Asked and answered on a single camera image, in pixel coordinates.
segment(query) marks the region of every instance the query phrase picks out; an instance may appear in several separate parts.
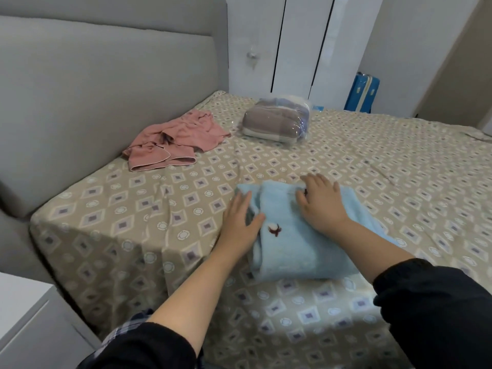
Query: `nightstand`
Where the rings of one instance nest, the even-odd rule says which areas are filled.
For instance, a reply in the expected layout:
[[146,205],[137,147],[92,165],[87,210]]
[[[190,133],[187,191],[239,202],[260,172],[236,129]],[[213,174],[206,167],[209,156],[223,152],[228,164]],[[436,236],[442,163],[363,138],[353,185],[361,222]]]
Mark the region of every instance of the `nightstand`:
[[99,346],[54,285],[0,273],[0,368],[74,369]]

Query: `suitcase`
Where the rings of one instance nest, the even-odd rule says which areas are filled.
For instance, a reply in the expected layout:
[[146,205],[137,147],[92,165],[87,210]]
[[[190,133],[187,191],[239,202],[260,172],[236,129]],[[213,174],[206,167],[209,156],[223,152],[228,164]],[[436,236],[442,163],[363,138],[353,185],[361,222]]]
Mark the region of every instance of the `suitcase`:
[[374,102],[378,88],[378,78],[358,72],[344,110],[371,112],[372,103]]

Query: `headboard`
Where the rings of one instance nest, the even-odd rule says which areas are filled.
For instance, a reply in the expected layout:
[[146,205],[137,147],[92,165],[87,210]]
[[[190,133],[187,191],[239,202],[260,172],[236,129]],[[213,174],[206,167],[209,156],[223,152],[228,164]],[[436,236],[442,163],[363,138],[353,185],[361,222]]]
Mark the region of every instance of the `headboard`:
[[0,272],[48,280],[29,214],[227,90],[227,52],[225,0],[0,0]]

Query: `plastic bag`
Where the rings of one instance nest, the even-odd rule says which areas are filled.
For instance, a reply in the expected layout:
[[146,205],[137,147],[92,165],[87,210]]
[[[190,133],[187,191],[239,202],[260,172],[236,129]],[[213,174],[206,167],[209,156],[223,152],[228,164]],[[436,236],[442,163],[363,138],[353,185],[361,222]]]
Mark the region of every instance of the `plastic bag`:
[[297,96],[269,96],[244,113],[242,131],[246,136],[289,144],[308,134],[311,103]]

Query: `bed sheet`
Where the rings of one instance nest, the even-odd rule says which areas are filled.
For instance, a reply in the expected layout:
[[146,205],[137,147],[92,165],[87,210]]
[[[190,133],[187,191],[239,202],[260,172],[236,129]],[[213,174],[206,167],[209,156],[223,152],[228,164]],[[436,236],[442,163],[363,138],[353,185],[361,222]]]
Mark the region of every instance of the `bed sheet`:
[[[297,183],[308,172],[353,187],[402,248],[492,291],[492,145],[477,140],[481,132],[328,110],[288,147],[240,133],[253,104],[216,92],[197,105],[233,136],[196,164],[131,173],[117,158],[33,215],[36,243],[101,335],[182,284],[209,254],[238,183]],[[360,275],[256,283],[243,259],[225,283],[206,360],[235,369],[409,367],[373,297]]]

